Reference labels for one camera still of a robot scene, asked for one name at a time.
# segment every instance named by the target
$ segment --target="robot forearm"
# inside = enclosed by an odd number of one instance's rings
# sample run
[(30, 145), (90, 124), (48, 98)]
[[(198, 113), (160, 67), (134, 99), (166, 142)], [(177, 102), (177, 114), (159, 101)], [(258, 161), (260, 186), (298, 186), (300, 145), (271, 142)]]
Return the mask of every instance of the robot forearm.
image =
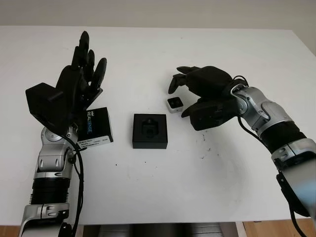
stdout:
[(316, 143), (257, 88), (237, 85), (238, 112), (272, 154), (282, 192), (295, 212), (316, 219)]
[[(76, 131), (69, 128), (67, 137), (77, 142)], [(68, 188), (73, 169), (72, 146), (46, 127), (41, 132), (42, 149), (35, 168), (30, 205), (24, 209), (19, 237), (41, 231), (68, 233), (72, 228), (63, 220), (69, 216)]]

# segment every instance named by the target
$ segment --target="black cylindrical joint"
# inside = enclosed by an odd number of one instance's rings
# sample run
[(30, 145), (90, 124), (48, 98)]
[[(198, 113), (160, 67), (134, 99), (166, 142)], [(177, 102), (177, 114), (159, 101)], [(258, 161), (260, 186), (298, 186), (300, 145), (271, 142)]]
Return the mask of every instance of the black cylindrical joint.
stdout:
[(31, 204), (66, 202), (69, 184), (70, 179), (67, 178), (34, 179)]
[(264, 130), (260, 138), (272, 154), (285, 144), (306, 138), (306, 136), (300, 132), (293, 121), (285, 121)]

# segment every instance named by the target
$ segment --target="white tabletop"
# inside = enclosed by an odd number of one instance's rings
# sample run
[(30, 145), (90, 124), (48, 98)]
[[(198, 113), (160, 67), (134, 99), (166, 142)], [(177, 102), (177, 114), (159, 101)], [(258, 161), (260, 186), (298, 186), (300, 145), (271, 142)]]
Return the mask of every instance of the white tabletop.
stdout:
[[(283, 30), (0, 27), (0, 225), (19, 225), (32, 192), (42, 125), (25, 90), (55, 86), (83, 30), (96, 60), (108, 59), (92, 108), (108, 107), (114, 142), (82, 152), (81, 224), (213, 222), (289, 218), (270, 153), (234, 118), (195, 131), (170, 114), (168, 86), (178, 66), (213, 65), (244, 75), (316, 139), (316, 58)], [(185, 107), (197, 97), (179, 88)], [(167, 114), (166, 150), (134, 150), (135, 113)], [(70, 188), (71, 214), (78, 178)]]

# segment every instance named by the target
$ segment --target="black object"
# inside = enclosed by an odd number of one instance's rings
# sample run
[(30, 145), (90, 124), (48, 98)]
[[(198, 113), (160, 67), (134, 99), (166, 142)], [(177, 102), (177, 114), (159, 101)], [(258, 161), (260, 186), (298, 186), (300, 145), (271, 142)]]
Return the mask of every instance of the black object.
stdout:
[(173, 98), (168, 99), (167, 101), (168, 101), (169, 106), (172, 109), (179, 108), (179, 107), (183, 106), (183, 103), (179, 97), (173, 97)]
[(166, 149), (166, 115), (134, 114), (133, 148)]
[(298, 165), (300, 163), (306, 162), (310, 159), (315, 159), (315, 154), (313, 152), (303, 152), (297, 156), (293, 156), (286, 161), (281, 161), (279, 158), (274, 160), (274, 163), (278, 170), (285, 170), (291, 166)]
[(293, 226), (296, 229), (297, 233), (299, 233), (301, 237), (307, 237), (297, 224), (294, 210), (291, 208), (291, 206), (289, 206), (289, 208), (290, 208), (291, 220), (292, 220)]
[(113, 142), (107, 108), (99, 108), (82, 112), (77, 125), (77, 143), (80, 148)]
[(276, 176), (277, 182), (281, 186), (281, 191), (285, 196), (289, 206), (298, 214), (309, 217), (309, 213), (306, 208), (302, 205), (299, 201), (297, 196), (295, 195), (294, 191), (292, 190), (291, 186), (288, 184), (286, 178), (284, 177), (283, 173), (279, 171), (279, 174)]
[(306, 136), (300, 132), (293, 121), (285, 121), (264, 130), (260, 138), (272, 154), (285, 144), (306, 138)]
[(102, 58), (94, 72), (94, 52), (88, 50), (89, 35), (84, 31), (72, 64), (63, 69), (56, 88), (40, 83), (26, 90), (30, 113), (58, 135), (65, 135), (78, 114), (102, 92), (107, 60)]
[(67, 202), (70, 179), (37, 178), (33, 181), (31, 204)]
[(228, 73), (213, 66), (178, 67), (177, 70), (183, 74), (173, 76), (169, 94), (178, 86), (186, 85), (189, 91), (201, 97), (181, 115), (183, 118), (190, 116), (195, 130), (220, 126), (238, 115), (236, 99), (232, 98), (230, 92), (235, 85), (248, 85), (243, 77), (233, 79)]
[(71, 230), (71, 225), (64, 222), (60, 227), (58, 237), (70, 237), (72, 233)]

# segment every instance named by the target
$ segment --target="wooden floor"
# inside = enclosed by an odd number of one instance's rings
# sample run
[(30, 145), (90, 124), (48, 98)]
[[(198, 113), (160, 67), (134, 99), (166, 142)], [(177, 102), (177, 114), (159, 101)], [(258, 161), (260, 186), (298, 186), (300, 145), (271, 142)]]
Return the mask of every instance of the wooden floor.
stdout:
[[(316, 237), (316, 231), (311, 219), (297, 220), (298, 225), (307, 237)], [(244, 222), (247, 237), (299, 237), (292, 222), (284, 221), (261, 221)], [(19, 234), (17, 226), (0, 226), (0, 237), (17, 237)], [(82, 236), (83, 228), (77, 234)]]

